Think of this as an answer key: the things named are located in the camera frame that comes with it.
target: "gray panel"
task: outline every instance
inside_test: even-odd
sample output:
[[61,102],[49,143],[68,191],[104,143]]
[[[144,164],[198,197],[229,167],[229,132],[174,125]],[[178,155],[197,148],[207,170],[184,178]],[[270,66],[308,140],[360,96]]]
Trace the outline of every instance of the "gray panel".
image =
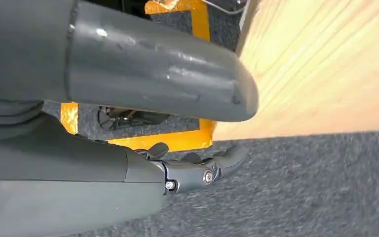
[[59,102],[45,101],[43,112],[48,113],[60,120],[61,104]]
[[197,118],[170,116],[159,125],[145,125],[122,128],[116,131],[103,130],[97,120],[99,107],[95,105],[79,104],[78,106],[78,133],[89,139],[114,139],[126,137],[139,137],[161,133],[198,130]]
[[[225,9],[233,10],[239,9],[240,6],[236,6],[236,1],[223,1],[216,0],[211,1],[217,5],[222,6]],[[210,38],[211,42],[225,47],[229,50],[235,51],[237,46],[237,41],[239,39],[240,29],[239,20],[242,13],[238,15],[227,15],[212,6],[207,6],[209,23],[210,23]]]
[[160,210],[164,183],[0,181],[0,237],[59,236]]

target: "gray cylindrical tube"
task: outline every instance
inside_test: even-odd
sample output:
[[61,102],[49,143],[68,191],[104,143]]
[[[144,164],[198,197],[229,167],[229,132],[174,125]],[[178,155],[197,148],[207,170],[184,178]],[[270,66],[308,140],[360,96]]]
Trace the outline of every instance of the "gray cylindrical tube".
[[75,0],[0,0],[0,99],[67,101],[65,63]]
[[241,121],[258,93],[222,47],[108,8],[80,2],[70,62],[73,100]]

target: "wooden board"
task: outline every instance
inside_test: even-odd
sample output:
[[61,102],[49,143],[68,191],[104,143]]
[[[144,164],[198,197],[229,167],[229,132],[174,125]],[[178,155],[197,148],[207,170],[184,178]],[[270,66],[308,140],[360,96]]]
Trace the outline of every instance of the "wooden board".
[[239,53],[260,109],[214,140],[379,130],[379,0],[263,0]]

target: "gray carpet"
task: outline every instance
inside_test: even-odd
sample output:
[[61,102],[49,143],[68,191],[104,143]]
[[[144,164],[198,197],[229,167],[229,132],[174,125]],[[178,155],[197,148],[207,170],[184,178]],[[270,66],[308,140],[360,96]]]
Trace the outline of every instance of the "gray carpet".
[[251,159],[234,177],[169,196],[154,216],[75,236],[379,237],[379,133],[237,143]]

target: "gray plastic casing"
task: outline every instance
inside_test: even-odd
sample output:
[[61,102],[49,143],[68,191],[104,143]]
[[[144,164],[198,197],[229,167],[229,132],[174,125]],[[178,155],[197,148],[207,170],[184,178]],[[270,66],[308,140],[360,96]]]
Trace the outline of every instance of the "gray plastic casing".
[[131,149],[47,114],[0,125],[0,237],[60,236],[160,210],[165,175]]

